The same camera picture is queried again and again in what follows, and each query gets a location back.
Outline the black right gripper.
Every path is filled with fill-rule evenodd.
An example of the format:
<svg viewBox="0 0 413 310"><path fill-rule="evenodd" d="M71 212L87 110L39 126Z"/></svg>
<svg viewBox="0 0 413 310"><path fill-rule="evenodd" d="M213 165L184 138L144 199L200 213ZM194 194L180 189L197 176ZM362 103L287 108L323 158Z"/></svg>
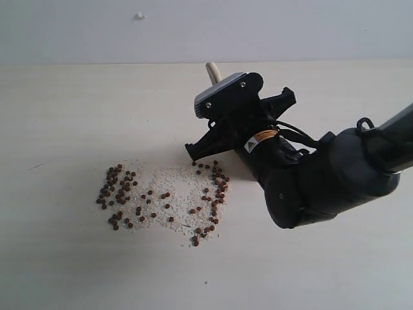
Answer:
<svg viewBox="0 0 413 310"><path fill-rule="evenodd" d="M258 97L224 116L209 120L208 132L196 143L185 144L194 161L242 147L249 137L266 130L296 103L294 92L284 88L280 95Z"/></svg>

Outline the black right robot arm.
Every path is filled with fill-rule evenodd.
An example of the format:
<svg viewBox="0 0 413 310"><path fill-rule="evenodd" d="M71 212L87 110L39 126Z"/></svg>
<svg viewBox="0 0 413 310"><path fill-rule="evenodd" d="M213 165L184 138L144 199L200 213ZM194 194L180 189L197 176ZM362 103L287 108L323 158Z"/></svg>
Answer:
<svg viewBox="0 0 413 310"><path fill-rule="evenodd" d="M289 88L265 99L244 90L206 90L194 110L209 130L186 150L193 160L234 151L283 229L328 221L386 196L411 168L412 107L379 127L361 118L354 128L314 140L279 120L295 102Z"/></svg>

